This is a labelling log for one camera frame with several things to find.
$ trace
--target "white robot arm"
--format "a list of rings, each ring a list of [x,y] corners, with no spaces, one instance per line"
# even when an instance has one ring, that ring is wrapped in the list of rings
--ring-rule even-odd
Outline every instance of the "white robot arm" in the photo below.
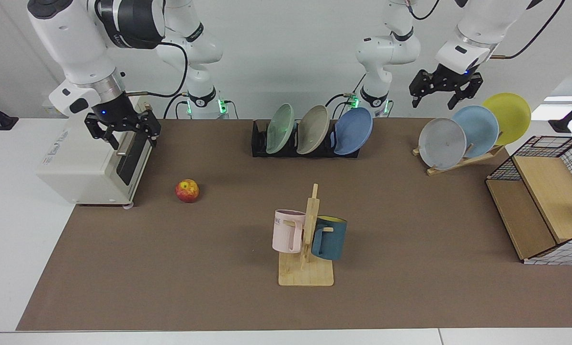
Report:
[[[420,41],[413,34],[413,18],[406,1],[387,0],[383,13],[390,35],[367,37],[356,49],[356,58],[367,71],[356,96],[359,106],[375,116],[387,115],[385,105],[392,74],[386,67],[414,62],[420,55]]]
[[[216,119],[226,116],[227,108],[203,65],[222,59],[222,44],[208,33],[196,15],[192,0],[167,0],[165,6],[166,37],[163,42],[183,46],[189,65],[188,112],[192,118]],[[181,52],[173,46],[158,46],[161,59],[180,71],[185,69]]]
[[[409,86],[412,104],[417,107],[422,97],[437,91],[454,92],[448,108],[473,98],[483,80],[476,72],[488,61],[507,30],[526,9],[541,0],[456,0],[465,13],[455,29],[455,37],[437,52],[439,63],[433,73],[420,70]]]
[[[190,62],[201,71],[193,73],[188,93],[193,98],[199,92],[201,99],[208,95],[204,91],[210,88],[211,78],[200,64],[222,57],[220,45],[203,32],[192,0],[29,0],[27,8],[37,35],[65,72],[66,80],[50,94],[50,100],[65,115],[90,108],[85,122],[91,135],[114,148],[118,143],[113,131],[146,133],[154,144],[160,125],[151,111],[137,114],[133,110],[120,73],[107,55],[108,46],[167,46],[168,52],[161,57],[180,70],[185,69],[182,50],[188,48]],[[165,37],[166,28],[169,37]]]

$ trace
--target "wooden mug tree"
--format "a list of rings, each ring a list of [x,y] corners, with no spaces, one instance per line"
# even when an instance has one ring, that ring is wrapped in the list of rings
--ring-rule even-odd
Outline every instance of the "wooden mug tree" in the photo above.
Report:
[[[303,245],[299,253],[280,253],[278,282],[281,286],[332,286],[332,261],[312,255],[312,241],[320,208],[318,185],[314,184],[312,197],[308,198]]]

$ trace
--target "wooden plate stand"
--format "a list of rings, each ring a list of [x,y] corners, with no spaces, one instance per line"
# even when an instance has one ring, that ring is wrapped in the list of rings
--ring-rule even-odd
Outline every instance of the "wooden plate stand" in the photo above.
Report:
[[[470,144],[467,147],[467,150],[465,151],[465,154],[468,153],[472,147],[474,146],[474,144]],[[474,163],[478,163],[481,161],[485,161],[485,160],[489,160],[494,158],[503,148],[505,148],[505,146],[503,145],[495,145],[492,147],[492,149],[490,149],[490,151],[488,151],[487,153],[484,153],[483,155],[473,158],[473,159],[467,159],[467,158],[463,158],[461,159],[461,161],[453,166],[450,169],[446,169],[446,170],[438,170],[435,166],[430,167],[429,169],[426,170],[426,174],[429,176],[432,175],[437,175],[437,174],[441,174],[441,173],[445,173],[446,171],[450,171],[450,170],[454,170],[454,169],[458,169],[458,168],[462,168],[463,166],[468,166],[470,164],[474,164]],[[415,156],[419,156],[420,155],[420,146],[416,147],[415,149],[412,150],[412,155]]]

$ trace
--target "apple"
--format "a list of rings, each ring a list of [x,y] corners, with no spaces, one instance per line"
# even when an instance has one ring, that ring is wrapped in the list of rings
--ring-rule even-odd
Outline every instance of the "apple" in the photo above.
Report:
[[[175,195],[185,203],[194,203],[199,197],[199,186],[194,180],[182,180],[175,186]]]

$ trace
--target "brown tabletop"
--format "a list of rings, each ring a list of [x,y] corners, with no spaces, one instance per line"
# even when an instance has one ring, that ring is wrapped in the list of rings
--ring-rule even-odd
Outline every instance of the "brown tabletop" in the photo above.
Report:
[[[17,329],[572,327],[572,267],[519,262],[485,185],[507,154],[429,177],[428,120],[376,120],[358,159],[254,159],[251,122],[163,121],[136,206],[75,208]],[[273,213],[313,183],[349,222],[335,285],[280,287]]]

